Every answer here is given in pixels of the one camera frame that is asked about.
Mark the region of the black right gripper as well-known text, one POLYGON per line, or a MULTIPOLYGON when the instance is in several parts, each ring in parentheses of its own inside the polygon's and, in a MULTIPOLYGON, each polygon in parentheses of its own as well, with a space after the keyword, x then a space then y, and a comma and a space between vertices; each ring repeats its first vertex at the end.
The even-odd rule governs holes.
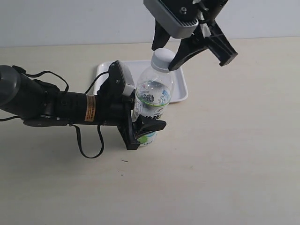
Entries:
MULTIPOLYGON (((229 64, 238 55, 216 23, 213 15, 200 14, 197 19, 199 25, 190 37, 181 40, 178 51, 169 64, 169 71, 179 69, 185 62, 207 49, 218 58, 220 66, 229 64)), ((155 51, 164 48, 170 37, 156 20, 151 49, 155 51)))

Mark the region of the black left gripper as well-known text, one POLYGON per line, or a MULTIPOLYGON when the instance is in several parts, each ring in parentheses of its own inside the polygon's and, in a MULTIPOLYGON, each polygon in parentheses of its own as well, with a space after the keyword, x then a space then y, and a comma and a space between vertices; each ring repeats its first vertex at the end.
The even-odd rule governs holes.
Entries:
POLYGON ((118 95, 108 80, 100 86, 97 94, 101 97, 101 120, 103 126, 116 126, 127 150, 137 150, 140 146, 138 138, 161 131, 166 121, 155 120, 139 115, 135 123, 132 113, 135 101, 135 89, 129 96, 118 95))

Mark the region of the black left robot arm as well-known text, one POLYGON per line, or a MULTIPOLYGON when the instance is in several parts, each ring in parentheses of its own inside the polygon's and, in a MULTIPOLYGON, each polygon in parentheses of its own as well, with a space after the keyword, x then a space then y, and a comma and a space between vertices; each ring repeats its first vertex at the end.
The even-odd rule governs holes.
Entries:
POLYGON ((166 122, 139 116, 132 120, 135 87, 129 68, 113 62, 108 78, 96 94, 60 90, 18 66, 0 67, 0 108, 27 126, 54 127, 95 125, 117 127, 128 150, 140 146, 139 138, 163 130, 166 122))

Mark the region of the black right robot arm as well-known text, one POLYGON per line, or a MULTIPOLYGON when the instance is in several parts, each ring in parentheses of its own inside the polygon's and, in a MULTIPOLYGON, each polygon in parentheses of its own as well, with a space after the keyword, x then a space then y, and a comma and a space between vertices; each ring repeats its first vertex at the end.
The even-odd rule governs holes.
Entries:
POLYGON ((152 50, 165 47, 170 38, 180 46, 169 64, 177 70, 197 54, 209 49, 220 66, 229 64, 238 53, 216 22, 226 0, 145 0, 144 6, 155 19, 152 50))

